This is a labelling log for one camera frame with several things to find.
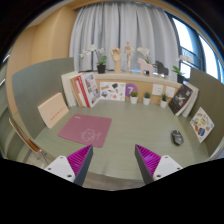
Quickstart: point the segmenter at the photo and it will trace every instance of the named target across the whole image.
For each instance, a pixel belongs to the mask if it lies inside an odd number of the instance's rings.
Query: poster
[[[190,121],[194,131],[201,143],[214,128],[214,124],[206,112],[200,107],[193,119]]]
[[[100,82],[100,99],[125,101],[126,83]]]

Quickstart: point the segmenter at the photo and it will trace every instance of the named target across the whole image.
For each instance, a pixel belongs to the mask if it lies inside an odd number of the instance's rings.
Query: colorful painting
[[[206,112],[200,107],[198,112],[191,120],[191,125],[201,143],[214,128],[214,124]]]
[[[126,83],[100,82],[100,99],[125,101]]]
[[[138,87],[133,83],[128,83],[126,85],[125,96],[130,97],[131,92],[133,92],[133,91],[138,92]]]

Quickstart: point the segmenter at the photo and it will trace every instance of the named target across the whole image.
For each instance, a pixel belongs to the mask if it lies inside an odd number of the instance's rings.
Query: wooden mannequin
[[[114,73],[119,74],[121,73],[121,48],[112,47],[111,56],[114,60]]]
[[[125,47],[125,51],[124,53],[126,53],[127,51],[127,63],[128,63],[128,71],[127,72],[131,72],[130,68],[131,68],[131,52],[136,54],[136,52],[134,52],[133,48],[129,45],[129,41],[127,41],[127,46]]]

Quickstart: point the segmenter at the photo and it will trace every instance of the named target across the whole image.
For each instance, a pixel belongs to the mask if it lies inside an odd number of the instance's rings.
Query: small object on floor
[[[181,145],[184,142],[183,136],[181,133],[177,130],[174,130],[171,132],[172,138],[173,138],[173,143],[176,145]]]

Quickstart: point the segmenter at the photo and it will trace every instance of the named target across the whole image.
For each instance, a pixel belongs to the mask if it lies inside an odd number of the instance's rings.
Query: wooden panel
[[[193,117],[202,107],[215,125],[204,140],[211,156],[224,136],[224,85],[211,75],[194,68],[191,68],[189,82],[200,91],[190,116]]]
[[[29,66],[13,75],[15,102],[29,135],[34,139],[45,127],[37,107],[58,92],[65,100],[61,75],[72,71],[73,58],[62,58]]]

